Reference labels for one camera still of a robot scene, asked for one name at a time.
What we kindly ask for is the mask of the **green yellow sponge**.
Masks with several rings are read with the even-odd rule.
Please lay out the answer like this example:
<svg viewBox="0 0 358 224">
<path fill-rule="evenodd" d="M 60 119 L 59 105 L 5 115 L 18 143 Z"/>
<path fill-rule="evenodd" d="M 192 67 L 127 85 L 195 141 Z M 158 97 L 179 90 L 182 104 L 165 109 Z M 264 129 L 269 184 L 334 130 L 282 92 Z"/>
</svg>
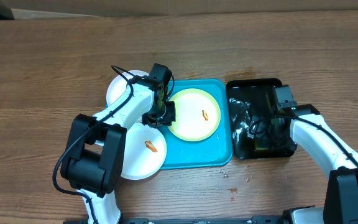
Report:
<svg viewBox="0 0 358 224">
<path fill-rule="evenodd" d="M 275 141 L 270 138 L 254 138 L 256 151 L 269 151 L 275 145 Z"/>
</svg>

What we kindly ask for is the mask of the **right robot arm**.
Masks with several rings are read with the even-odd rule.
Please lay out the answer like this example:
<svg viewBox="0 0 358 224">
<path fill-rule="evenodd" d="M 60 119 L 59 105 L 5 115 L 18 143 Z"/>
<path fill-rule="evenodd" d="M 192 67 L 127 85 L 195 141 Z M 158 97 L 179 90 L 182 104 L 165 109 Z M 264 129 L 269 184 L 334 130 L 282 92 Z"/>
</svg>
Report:
<svg viewBox="0 0 358 224">
<path fill-rule="evenodd" d="M 323 207 L 283 211 L 274 223 L 358 223 L 358 152 L 347 145 L 311 104 L 282 106 L 270 116 L 253 119 L 249 134 L 283 136 L 301 146 L 328 178 Z"/>
</svg>

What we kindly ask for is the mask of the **light green plate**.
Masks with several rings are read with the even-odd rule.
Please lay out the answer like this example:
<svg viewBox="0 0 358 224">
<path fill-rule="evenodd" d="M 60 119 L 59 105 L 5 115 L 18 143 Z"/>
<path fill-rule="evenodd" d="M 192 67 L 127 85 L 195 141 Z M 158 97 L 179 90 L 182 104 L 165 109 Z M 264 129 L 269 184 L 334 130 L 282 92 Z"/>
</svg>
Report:
<svg viewBox="0 0 358 224">
<path fill-rule="evenodd" d="M 169 126 L 172 134 L 184 141 L 202 141 L 218 128 L 221 109 L 217 100 L 208 92 L 188 88 L 174 94 L 176 121 Z"/>
</svg>

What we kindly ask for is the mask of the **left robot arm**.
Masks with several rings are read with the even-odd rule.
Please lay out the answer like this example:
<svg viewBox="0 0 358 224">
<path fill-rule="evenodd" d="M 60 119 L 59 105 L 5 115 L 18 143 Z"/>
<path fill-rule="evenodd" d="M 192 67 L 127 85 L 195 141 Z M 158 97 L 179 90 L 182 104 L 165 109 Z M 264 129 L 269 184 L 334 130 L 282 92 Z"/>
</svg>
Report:
<svg viewBox="0 0 358 224">
<path fill-rule="evenodd" d="M 171 125 L 175 104 L 167 101 L 168 94 L 166 83 L 130 82 L 107 108 L 73 120 L 52 182 L 61 193 L 83 198 L 88 223 L 120 222 L 114 191 L 124 166 L 127 132 L 138 119 L 151 128 Z"/>
</svg>

